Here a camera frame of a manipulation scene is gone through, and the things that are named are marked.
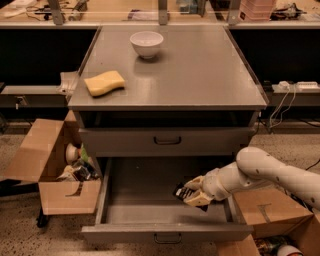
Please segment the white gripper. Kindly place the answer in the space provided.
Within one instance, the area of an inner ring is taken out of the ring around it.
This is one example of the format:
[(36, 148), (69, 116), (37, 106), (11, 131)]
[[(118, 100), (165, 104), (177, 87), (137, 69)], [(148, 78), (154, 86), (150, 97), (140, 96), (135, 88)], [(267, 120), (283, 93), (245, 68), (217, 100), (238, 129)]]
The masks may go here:
[(184, 184), (186, 188), (197, 190), (184, 199), (184, 202), (190, 206), (206, 206), (212, 200), (222, 201), (230, 196), (230, 193), (224, 188), (219, 176), (219, 169), (215, 168), (205, 174), (195, 177)]

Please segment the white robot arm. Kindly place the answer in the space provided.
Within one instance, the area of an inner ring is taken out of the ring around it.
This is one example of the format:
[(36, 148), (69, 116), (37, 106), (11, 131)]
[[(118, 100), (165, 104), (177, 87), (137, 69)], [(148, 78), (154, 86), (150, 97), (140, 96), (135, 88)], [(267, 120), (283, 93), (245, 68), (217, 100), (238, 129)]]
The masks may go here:
[(312, 208), (320, 209), (319, 174), (287, 165), (256, 147), (241, 149), (233, 163), (187, 182), (185, 187), (193, 193), (184, 202), (194, 207), (205, 206), (265, 182), (280, 185)]

